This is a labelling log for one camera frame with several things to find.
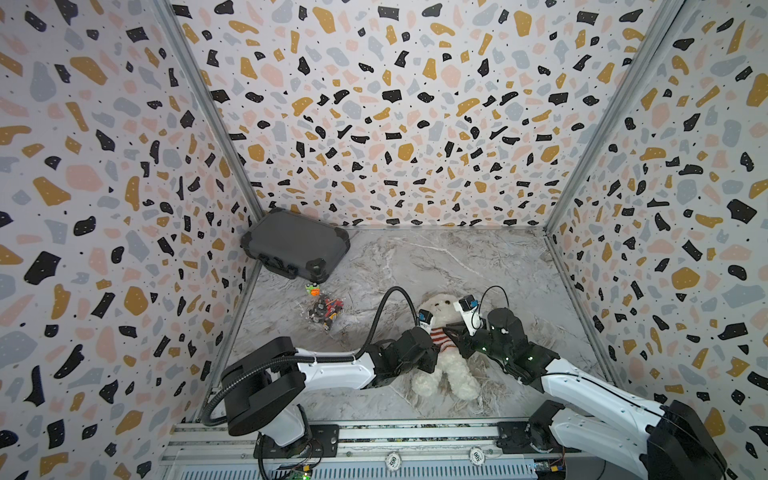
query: terrazzo pattern wall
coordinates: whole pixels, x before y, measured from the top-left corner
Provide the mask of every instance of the terrazzo pattern wall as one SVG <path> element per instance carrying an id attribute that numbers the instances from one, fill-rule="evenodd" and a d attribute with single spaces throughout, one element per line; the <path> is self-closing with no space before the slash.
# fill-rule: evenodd
<path id="1" fill-rule="evenodd" d="M 546 222 L 661 0 L 180 0 L 264 207 Z"/>
<path id="2" fill-rule="evenodd" d="M 768 467 L 768 5 L 695 2 L 555 231 L 625 386 Z"/>
<path id="3" fill-rule="evenodd" d="M 0 478 L 151 478 L 253 265 L 146 4 L 0 5 Z"/>

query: metal corner post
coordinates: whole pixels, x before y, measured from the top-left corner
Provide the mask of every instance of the metal corner post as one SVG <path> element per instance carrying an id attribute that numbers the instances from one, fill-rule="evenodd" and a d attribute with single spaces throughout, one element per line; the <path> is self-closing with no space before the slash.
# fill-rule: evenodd
<path id="1" fill-rule="evenodd" d="M 184 40 L 184 33 L 176 21 L 176 15 L 170 6 L 170 2 L 168 0 L 152 0 L 152 5 L 155 18 L 160 23 L 160 27 L 168 39 L 171 50 L 176 55 L 176 60 L 179 62 L 181 70 L 189 82 L 192 94 L 197 98 L 197 103 L 200 105 L 206 120 L 208 120 L 210 130 L 214 133 L 216 141 L 221 145 L 223 155 L 230 165 L 230 170 L 235 176 L 237 185 L 243 192 L 248 208 L 250 208 L 255 219 L 260 220 L 264 216 L 264 210 L 261 208 L 253 188 L 250 186 L 250 181 L 243 169 L 243 165 L 237 160 L 240 156 L 237 154 L 234 144 L 230 140 L 227 128 L 224 126 L 224 122 L 210 97 L 210 92 L 205 86 L 203 76 L 197 67 L 197 63 L 195 63 L 190 46 Z"/>
<path id="2" fill-rule="evenodd" d="M 640 50 L 634 56 L 632 64 L 627 70 L 627 76 L 621 82 L 618 90 L 616 90 L 616 94 L 611 99 L 608 108 L 605 109 L 605 114 L 600 120 L 598 128 L 595 130 L 594 135 L 592 135 L 592 139 L 589 140 L 587 148 L 584 149 L 581 160 L 576 165 L 573 173 L 571 173 L 570 180 L 565 184 L 563 193 L 560 195 L 558 203 L 554 206 L 552 215 L 549 216 L 545 228 L 547 235 L 550 235 L 558 223 L 560 223 L 560 219 L 568 211 L 571 201 L 576 196 L 576 192 L 584 183 L 589 173 L 592 172 L 593 167 L 598 161 L 598 155 L 603 143 L 607 140 L 613 126 L 619 121 L 621 112 L 637 93 L 637 89 L 641 86 L 641 82 L 648 71 L 651 59 L 656 55 L 661 41 L 664 40 L 664 36 L 670 30 L 685 1 L 663 0 L 664 3 L 661 9 L 650 23 L 645 39 L 640 45 Z"/>

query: robotic arm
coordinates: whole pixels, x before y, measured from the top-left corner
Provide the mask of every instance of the robotic arm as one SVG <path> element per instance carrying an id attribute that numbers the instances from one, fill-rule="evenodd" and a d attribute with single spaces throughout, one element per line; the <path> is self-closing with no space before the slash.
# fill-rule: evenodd
<path id="1" fill-rule="evenodd" d="M 384 302 L 394 290 L 406 296 L 415 326 L 386 345 L 372 343 Z M 521 384 L 594 415 L 583 416 L 548 400 L 526 428 L 526 441 L 534 449 L 577 448 L 651 480 L 723 477 L 725 458 L 688 405 L 674 401 L 667 407 L 581 371 L 552 350 L 528 341 L 520 319 L 509 309 L 492 310 L 483 319 L 473 296 L 465 296 L 454 307 L 464 322 L 443 331 L 462 356 L 486 355 Z M 317 389 L 387 386 L 413 369 L 434 372 L 439 350 L 429 335 L 431 318 L 425 310 L 417 316 L 407 294 L 393 287 L 356 353 L 309 352 L 294 348 L 288 337 L 274 339 L 224 371 L 222 390 L 203 410 L 203 422 L 227 422 L 231 435 L 259 430 L 286 458 L 298 455 L 311 433 L 301 407 L 292 405 L 296 396 Z M 227 416 L 211 419 L 221 399 Z"/>

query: teddy bear leg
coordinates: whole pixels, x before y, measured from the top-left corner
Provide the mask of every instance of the teddy bear leg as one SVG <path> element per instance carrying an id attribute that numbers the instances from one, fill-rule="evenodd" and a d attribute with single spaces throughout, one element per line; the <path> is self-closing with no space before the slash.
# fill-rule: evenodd
<path id="1" fill-rule="evenodd" d="M 442 370 L 435 368 L 434 373 L 427 373 L 422 370 L 416 370 L 411 378 L 411 390 L 416 395 L 428 397 L 437 393 L 437 385 L 442 378 Z"/>
<path id="2" fill-rule="evenodd" d="M 451 391 L 461 400 L 474 400 L 480 396 L 480 384 L 472 376 L 458 349 L 447 349 L 438 357 L 438 367 L 448 374 Z"/>

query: suitcase handle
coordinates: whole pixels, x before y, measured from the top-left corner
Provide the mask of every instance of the suitcase handle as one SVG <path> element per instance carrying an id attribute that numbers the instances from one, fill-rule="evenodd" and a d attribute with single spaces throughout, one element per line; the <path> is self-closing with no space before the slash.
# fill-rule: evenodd
<path id="1" fill-rule="evenodd" d="M 283 262 L 277 257 L 275 257 L 274 260 L 275 260 L 275 263 L 273 263 L 267 255 L 264 255 L 263 253 L 259 253 L 259 261 L 270 272 L 277 273 L 278 275 L 284 276 L 291 280 L 296 278 L 296 275 L 299 274 L 299 269 L 297 269 L 293 265 L 284 266 Z"/>

